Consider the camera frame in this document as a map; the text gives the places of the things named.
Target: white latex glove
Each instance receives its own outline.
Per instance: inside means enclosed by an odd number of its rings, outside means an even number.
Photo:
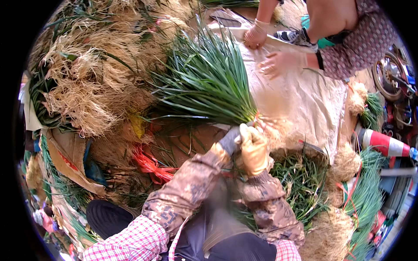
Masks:
[[[255,24],[244,35],[244,43],[250,49],[257,49],[263,46],[267,39],[267,28],[269,23],[260,22],[255,19]]]
[[[307,68],[306,53],[273,52],[267,55],[267,60],[258,64],[260,72],[270,80],[297,68]]]

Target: hand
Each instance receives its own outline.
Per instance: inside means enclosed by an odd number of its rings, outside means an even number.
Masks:
[[[220,141],[218,141],[218,143],[229,154],[229,156],[232,156],[232,154],[234,154],[234,152],[238,149],[238,146],[234,140],[239,136],[240,129],[238,127],[233,127]]]
[[[240,125],[241,155],[249,176],[260,174],[268,166],[267,140],[254,127]]]
[[[270,80],[283,75],[289,70],[308,67],[306,53],[273,52],[267,55],[267,60],[258,64],[260,72]]]
[[[269,23],[260,22],[255,19],[255,24],[244,35],[244,43],[250,49],[257,49],[263,46],[267,39],[267,27]]]

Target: black and white sneaker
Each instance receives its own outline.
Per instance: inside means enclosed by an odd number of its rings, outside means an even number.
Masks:
[[[314,52],[318,51],[318,44],[310,43],[305,28],[302,28],[300,31],[278,31],[273,36],[284,42],[298,46],[306,46],[311,48]]]

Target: traffic cone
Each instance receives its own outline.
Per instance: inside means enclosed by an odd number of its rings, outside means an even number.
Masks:
[[[359,141],[363,149],[373,146],[374,150],[386,157],[409,157],[410,147],[407,144],[372,129],[361,128]]]

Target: pink checkered sleeve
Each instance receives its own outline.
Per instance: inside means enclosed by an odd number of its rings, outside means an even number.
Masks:
[[[292,240],[283,239],[271,244],[277,248],[275,261],[302,261],[298,249]]]
[[[163,227],[140,215],[127,228],[105,241],[95,243],[84,253],[87,260],[156,261],[167,251],[168,234]]]

